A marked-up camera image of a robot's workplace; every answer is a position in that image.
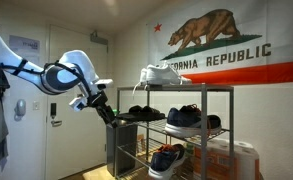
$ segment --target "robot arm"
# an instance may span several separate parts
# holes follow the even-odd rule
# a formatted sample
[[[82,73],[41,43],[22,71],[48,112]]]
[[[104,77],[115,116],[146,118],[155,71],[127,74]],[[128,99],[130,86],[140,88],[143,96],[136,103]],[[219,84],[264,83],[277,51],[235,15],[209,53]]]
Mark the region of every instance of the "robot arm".
[[[64,53],[55,63],[41,68],[18,56],[0,37],[0,69],[33,83],[48,95],[58,95],[78,86],[82,92],[69,105],[80,111],[85,107],[96,108],[106,124],[115,126],[114,113],[106,106],[107,96],[103,89],[112,85],[112,80],[99,79],[88,56],[79,50]]]

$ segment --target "white wall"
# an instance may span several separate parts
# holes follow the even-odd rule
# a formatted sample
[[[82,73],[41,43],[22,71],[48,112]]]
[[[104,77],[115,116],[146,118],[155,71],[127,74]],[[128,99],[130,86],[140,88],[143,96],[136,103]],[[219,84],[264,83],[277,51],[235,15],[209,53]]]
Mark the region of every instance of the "white wall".
[[[170,1],[116,37],[116,86],[134,86],[139,82],[140,70],[148,62],[147,22],[169,13],[179,3]],[[194,101],[186,93],[184,96],[184,101]],[[167,114],[172,104],[165,105],[165,98],[157,96],[159,103],[154,106]],[[143,101],[137,95],[125,103],[145,104],[146,98]],[[236,86],[235,140],[249,142],[256,148],[260,155],[260,171],[266,180],[293,179],[293,83]]]
[[[0,34],[2,38],[7,44],[9,35],[39,40],[40,60],[37,65],[41,67],[48,62],[48,24],[87,34],[93,31],[42,14],[35,14],[5,2],[1,3]],[[103,32],[99,35],[109,40],[109,59],[111,59],[113,40]],[[111,74],[111,68],[109,68],[107,76]],[[0,180],[43,180],[45,179],[47,95],[22,79],[10,74],[7,74],[7,78],[11,85],[4,97],[5,118],[9,129],[7,137],[9,156],[1,163]],[[14,108],[18,99],[26,100],[27,112],[22,120],[15,121]],[[32,109],[33,101],[40,103],[39,110]],[[113,103],[115,100],[110,96],[109,101]]]

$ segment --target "blue sneaker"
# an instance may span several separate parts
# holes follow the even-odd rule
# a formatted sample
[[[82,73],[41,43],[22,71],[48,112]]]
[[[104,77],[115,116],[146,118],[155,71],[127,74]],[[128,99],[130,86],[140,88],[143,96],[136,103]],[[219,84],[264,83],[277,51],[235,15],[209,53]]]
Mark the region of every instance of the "blue sneaker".
[[[178,138],[188,138],[201,135],[201,111],[196,105],[183,106],[180,111],[171,108],[165,131]],[[207,116],[208,135],[217,134],[221,131],[221,121],[216,115]]]
[[[165,144],[153,154],[148,175],[154,179],[169,179],[174,168],[182,165],[185,159],[183,145]]]

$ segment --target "red stripe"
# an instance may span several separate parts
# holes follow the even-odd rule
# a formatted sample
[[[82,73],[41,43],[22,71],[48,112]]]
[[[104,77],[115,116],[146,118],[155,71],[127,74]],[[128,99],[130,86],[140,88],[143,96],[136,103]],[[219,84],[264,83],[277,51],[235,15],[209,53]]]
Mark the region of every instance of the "red stripe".
[[[210,84],[267,84],[293,82],[293,62],[238,68],[225,71],[185,74],[193,83]]]

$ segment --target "door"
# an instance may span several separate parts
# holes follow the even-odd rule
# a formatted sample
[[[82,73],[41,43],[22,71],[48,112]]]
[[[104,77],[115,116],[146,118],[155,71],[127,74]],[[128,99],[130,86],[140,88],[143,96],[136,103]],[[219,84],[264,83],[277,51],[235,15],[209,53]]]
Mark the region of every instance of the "door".
[[[83,50],[91,59],[96,73],[106,78],[107,47],[90,42],[89,35],[50,26],[50,62],[63,53]],[[68,103],[80,94],[76,86],[68,92],[48,96],[46,180],[57,180],[106,162],[106,127],[93,108],[75,112]],[[51,105],[56,116],[50,116]]]

